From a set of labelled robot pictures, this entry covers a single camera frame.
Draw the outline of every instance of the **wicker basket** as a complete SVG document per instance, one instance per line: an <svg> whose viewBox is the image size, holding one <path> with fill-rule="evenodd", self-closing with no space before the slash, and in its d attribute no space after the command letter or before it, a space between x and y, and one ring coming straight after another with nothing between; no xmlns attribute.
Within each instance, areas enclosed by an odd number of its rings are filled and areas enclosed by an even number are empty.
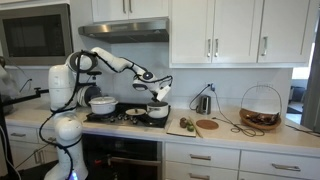
<svg viewBox="0 0 320 180"><path fill-rule="evenodd" d="M275 90L272 87L268 87L274 92L277 93L280 101L280 111L277 114L267 114L267 113L261 113L261 112L256 112L256 111L251 111L248 109L245 109L242 107L243 99L245 95L248 93L253 88L257 88L258 86L253 86L249 88L245 94L242 97L241 101L241 109L239 112L239 115L241 117L242 123L251 126L256 129L260 130L272 130L278 127L281 124L281 110L282 110L282 102L281 102L281 97L280 94L278 93L277 90Z"/></svg>
<svg viewBox="0 0 320 180"><path fill-rule="evenodd" d="M263 113L259 113L259 112L254 112L254 111L250 111L244 108L241 108L240 112L240 117L241 120L244 124L251 126L253 128L257 128L257 129L261 129L261 130L272 130L275 129L276 127L278 127L281 124L281 117L280 115L275 115L275 114L263 114ZM256 122L253 122L252 120L250 120L250 117L256 117L256 116L263 116L266 119L271 119L274 116L277 116L275 119L274 124L259 124Z"/></svg>

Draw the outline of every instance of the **basket handle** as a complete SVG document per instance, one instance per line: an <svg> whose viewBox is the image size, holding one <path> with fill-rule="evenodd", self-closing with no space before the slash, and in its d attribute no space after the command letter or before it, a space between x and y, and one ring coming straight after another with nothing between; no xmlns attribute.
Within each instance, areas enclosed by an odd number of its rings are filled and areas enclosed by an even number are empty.
<svg viewBox="0 0 320 180"><path fill-rule="evenodd" d="M244 97L246 96L246 94L247 94L251 89L253 89L253 88L257 88L257 87L265 87L265 88L269 88L269 89L271 89L271 90L273 90L274 92L276 92L276 93L277 93L277 95L278 95L278 97L279 97L279 102L280 102L280 111L279 111L279 115L281 115L281 111L282 111L282 101L281 101L281 96L280 96L279 92L278 92L276 89L274 89L273 87L265 86L265 85L256 85L256 86L252 86L252 87L250 87L249 89L247 89L247 91L243 94L242 99L241 99L241 109L242 109L243 99L244 99Z"/></svg>

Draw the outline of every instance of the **white countertop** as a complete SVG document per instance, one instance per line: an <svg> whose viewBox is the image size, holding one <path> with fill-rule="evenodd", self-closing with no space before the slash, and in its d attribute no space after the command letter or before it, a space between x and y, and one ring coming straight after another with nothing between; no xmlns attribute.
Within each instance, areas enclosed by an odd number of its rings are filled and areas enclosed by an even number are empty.
<svg viewBox="0 0 320 180"><path fill-rule="evenodd" d="M51 115L50 104L47 98L38 98L14 105L14 112L6 116L7 125L39 128L40 125ZM86 119L86 115L91 112L90 108L78 108L77 116L81 121ZM238 112L223 112L233 123L240 123ZM181 117L191 117L194 120L211 119L217 117L224 119L219 112L212 112L210 115L197 114L188 109L171 108L169 119L165 128L149 127L129 127L115 126L100 123L83 123L83 132L90 134L100 134L107 136L129 137L137 139L149 139L166 142L185 142L190 144L210 145L218 147L261 150L277 153L291 153L307 156L320 157L320 137L315 137L285 126L304 127L283 118L279 127L271 131L265 131L264 136L248 137L242 132L231 132L232 125L214 120L219 124L215 130L201 129L203 138L183 137L167 134L170 123L179 120ZM49 121L44 128L52 129L52 122Z"/></svg>

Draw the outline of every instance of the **stove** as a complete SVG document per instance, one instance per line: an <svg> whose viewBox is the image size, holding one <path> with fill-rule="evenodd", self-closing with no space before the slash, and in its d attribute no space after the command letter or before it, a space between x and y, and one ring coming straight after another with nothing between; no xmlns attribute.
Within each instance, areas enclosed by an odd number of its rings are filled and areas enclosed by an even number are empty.
<svg viewBox="0 0 320 180"><path fill-rule="evenodd" d="M109 114L94 114L87 115L87 119L84 122L88 123L102 123L108 125L117 126L140 126L140 127L154 127L164 128L168 120L169 113L164 118L151 118L147 114L130 116L126 114L129 109L144 109L146 110L146 104L134 104L134 103L118 103L115 111Z"/></svg>

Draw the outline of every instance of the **backsplash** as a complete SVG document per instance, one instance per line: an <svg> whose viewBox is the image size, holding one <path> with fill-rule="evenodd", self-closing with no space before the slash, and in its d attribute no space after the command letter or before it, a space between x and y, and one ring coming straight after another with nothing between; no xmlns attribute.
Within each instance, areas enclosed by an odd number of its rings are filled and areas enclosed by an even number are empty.
<svg viewBox="0 0 320 180"><path fill-rule="evenodd" d="M168 43L135 43L115 44L108 49L118 57L125 57L153 72L158 78L173 76L171 91L164 101L174 108L188 109L191 100L205 87L205 83L213 82L222 111L236 110L241 107L241 100L246 92L258 82L272 84L281 95L282 113L285 112L291 83L292 69L170 69ZM26 77L20 70L10 70L22 87L28 78L32 78L32 87L48 88L48 69L24 69ZM139 92L132 88L133 72L125 70L120 74L106 74L97 77L97 85L104 94L114 96L122 102L148 103L152 94L149 91ZM212 109L218 110L215 94L206 90L203 94L212 97ZM272 90L257 92L250 90L243 101L243 107L278 112L279 98Z"/></svg>

